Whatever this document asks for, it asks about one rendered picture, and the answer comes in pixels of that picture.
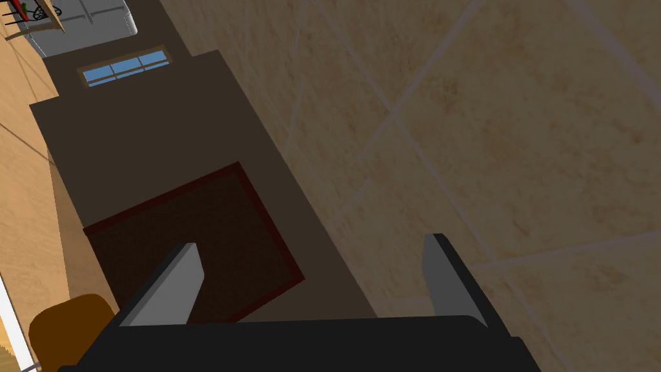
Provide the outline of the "brown rounded chair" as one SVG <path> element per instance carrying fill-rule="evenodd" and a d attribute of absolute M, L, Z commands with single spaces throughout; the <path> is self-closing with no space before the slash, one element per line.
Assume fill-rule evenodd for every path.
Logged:
<path fill-rule="evenodd" d="M 40 312 L 30 323 L 28 337 L 41 372 L 78 363 L 114 315 L 108 302 L 94 293 Z"/>

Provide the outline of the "dark red square panel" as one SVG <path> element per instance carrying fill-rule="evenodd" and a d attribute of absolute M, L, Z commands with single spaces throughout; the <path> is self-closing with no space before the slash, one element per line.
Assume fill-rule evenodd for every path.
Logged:
<path fill-rule="evenodd" d="M 239 163 L 84 228 L 118 307 L 175 246 L 197 245 L 204 281 L 189 322 L 237 322 L 304 280 Z"/>

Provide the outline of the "blue window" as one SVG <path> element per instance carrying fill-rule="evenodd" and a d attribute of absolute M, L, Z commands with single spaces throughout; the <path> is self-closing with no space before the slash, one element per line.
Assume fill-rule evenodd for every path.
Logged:
<path fill-rule="evenodd" d="M 99 67 L 87 67 L 82 76 L 88 87 L 146 72 L 170 63 L 170 58 L 162 49 L 138 56 L 126 57 L 117 62 L 106 63 Z"/>

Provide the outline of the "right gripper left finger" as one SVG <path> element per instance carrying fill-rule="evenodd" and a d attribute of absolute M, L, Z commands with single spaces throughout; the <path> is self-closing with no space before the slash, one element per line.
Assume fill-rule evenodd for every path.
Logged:
<path fill-rule="evenodd" d="M 197 245 L 177 245 L 121 308 L 118 325 L 186 324 L 204 277 Z"/>

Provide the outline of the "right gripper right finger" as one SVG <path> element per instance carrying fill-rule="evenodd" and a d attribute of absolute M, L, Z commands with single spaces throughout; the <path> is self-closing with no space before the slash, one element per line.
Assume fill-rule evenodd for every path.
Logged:
<path fill-rule="evenodd" d="M 422 272 L 436 316 L 470 316 L 498 336 L 511 335 L 444 234 L 424 236 Z"/>

